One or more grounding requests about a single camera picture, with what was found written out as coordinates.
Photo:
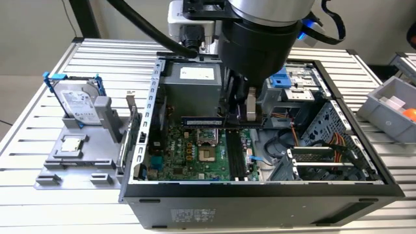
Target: gray plastic holder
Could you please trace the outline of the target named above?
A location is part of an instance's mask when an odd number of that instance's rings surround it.
[[[416,108],[416,87],[393,77],[369,95],[358,115],[402,143],[416,143],[416,123],[381,99],[398,97],[406,102],[402,109]]]

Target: blue led light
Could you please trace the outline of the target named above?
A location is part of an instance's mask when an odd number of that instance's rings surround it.
[[[315,22],[310,19],[303,19],[302,23],[306,24],[309,28],[311,28]],[[306,37],[306,35],[307,35],[306,33],[301,33],[298,39],[302,40]]]

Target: green circuit board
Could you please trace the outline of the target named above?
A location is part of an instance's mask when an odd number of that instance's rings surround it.
[[[251,141],[250,131],[242,130],[241,136],[243,147],[243,141]],[[206,139],[215,139],[215,144],[211,144],[213,142],[203,143]],[[163,155],[161,155],[163,157],[163,167],[158,171],[150,170],[150,180],[231,180],[226,130],[191,130],[183,129],[181,126],[170,126],[166,146],[167,149]],[[246,151],[247,149],[243,150],[245,154],[242,156],[242,160],[245,161],[247,156]],[[247,177],[250,180],[259,180],[257,163],[253,165],[254,170],[249,173]]]

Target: motherboard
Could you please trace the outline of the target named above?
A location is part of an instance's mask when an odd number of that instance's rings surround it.
[[[238,180],[237,170],[243,180],[259,180],[257,162],[249,157],[254,155],[249,129],[234,132],[239,142],[231,143],[227,134],[225,129],[170,126],[166,150],[151,158],[149,180],[230,181]]]

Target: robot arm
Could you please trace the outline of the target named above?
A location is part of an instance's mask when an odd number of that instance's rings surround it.
[[[257,117],[257,113],[262,115],[257,109],[257,99],[265,80],[282,70],[297,38],[306,34],[329,44],[338,44],[346,37],[341,16],[327,8],[330,0],[322,0],[322,7],[337,22],[339,39],[323,35],[306,25],[306,22],[317,20],[311,12],[315,0],[174,1],[169,22],[175,40],[150,24],[123,0],[107,1],[157,42],[189,58],[198,57],[203,43],[213,43],[215,22],[222,21],[218,54],[226,66],[223,114],[238,123],[261,121]]]

